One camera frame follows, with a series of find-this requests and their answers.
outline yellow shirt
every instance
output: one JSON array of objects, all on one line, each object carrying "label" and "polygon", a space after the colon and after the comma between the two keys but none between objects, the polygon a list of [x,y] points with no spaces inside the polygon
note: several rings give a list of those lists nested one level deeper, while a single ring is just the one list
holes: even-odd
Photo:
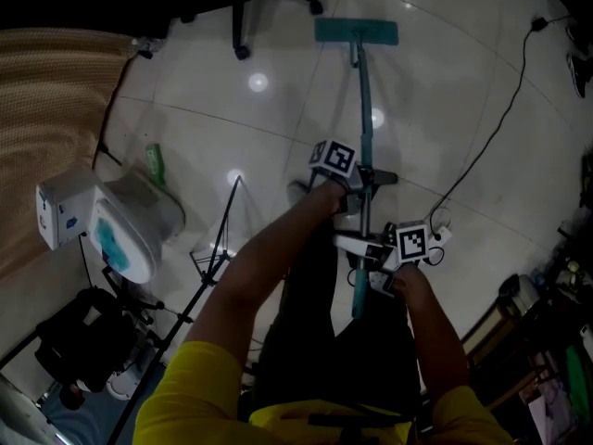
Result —
[{"label": "yellow shirt", "polygon": [[[228,351],[204,342],[184,343],[136,419],[133,445],[320,445],[336,443],[340,428],[310,426],[311,413],[353,414],[323,400],[278,404],[238,422],[242,367]],[[445,394],[433,409],[435,433],[427,443],[511,445],[511,437],[470,388]],[[382,445],[406,443],[410,424],[362,429]]]}]

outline mop handle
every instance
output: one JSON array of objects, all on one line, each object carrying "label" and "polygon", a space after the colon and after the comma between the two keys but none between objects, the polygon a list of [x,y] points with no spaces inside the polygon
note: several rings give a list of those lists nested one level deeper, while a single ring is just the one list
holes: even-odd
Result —
[{"label": "mop handle", "polygon": [[[355,46],[358,59],[355,61]],[[372,106],[371,86],[369,83],[369,69],[367,66],[366,53],[362,46],[361,38],[350,43],[350,58],[352,66],[359,69],[360,75],[360,99],[362,113],[362,136],[360,137],[360,162],[363,169],[372,170]],[[367,186],[363,193],[362,206],[360,209],[360,235],[368,237],[371,230],[371,200],[372,187]],[[352,302],[352,318],[358,320],[364,311],[369,274],[365,269],[364,257],[359,257],[356,282],[354,284],[354,299]]]}]

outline beige curtain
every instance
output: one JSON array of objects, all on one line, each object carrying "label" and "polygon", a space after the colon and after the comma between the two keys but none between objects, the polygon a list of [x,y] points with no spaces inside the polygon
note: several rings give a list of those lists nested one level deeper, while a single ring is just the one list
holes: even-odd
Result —
[{"label": "beige curtain", "polygon": [[0,280],[47,249],[35,186],[93,162],[107,106],[134,53],[132,37],[111,33],[0,32]]}]

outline toilet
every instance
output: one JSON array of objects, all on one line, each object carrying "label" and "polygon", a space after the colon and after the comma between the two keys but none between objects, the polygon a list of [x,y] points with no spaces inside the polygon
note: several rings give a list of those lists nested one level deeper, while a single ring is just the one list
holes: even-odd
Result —
[{"label": "toilet", "polygon": [[180,204],[132,168],[103,183],[86,165],[37,185],[39,232],[51,249],[87,234],[103,260],[136,284],[155,276],[162,246],[184,227]]}]

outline mop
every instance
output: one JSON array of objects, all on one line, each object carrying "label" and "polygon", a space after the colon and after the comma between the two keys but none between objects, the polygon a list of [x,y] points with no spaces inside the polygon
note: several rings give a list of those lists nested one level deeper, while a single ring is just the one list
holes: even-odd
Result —
[{"label": "mop", "polygon": [[[315,39],[321,43],[349,43],[350,64],[359,70],[362,113],[362,135],[360,137],[360,171],[368,175],[366,187],[361,194],[360,235],[367,238],[371,228],[371,201],[374,170],[372,168],[372,105],[369,68],[364,43],[375,45],[397,45],[397,24],[379,19],[316,19]],[[397,182],[394,173],[392,183]],[[352,317],[359,319],[364,309],[369,273],[364,257],[358,258]]]}]

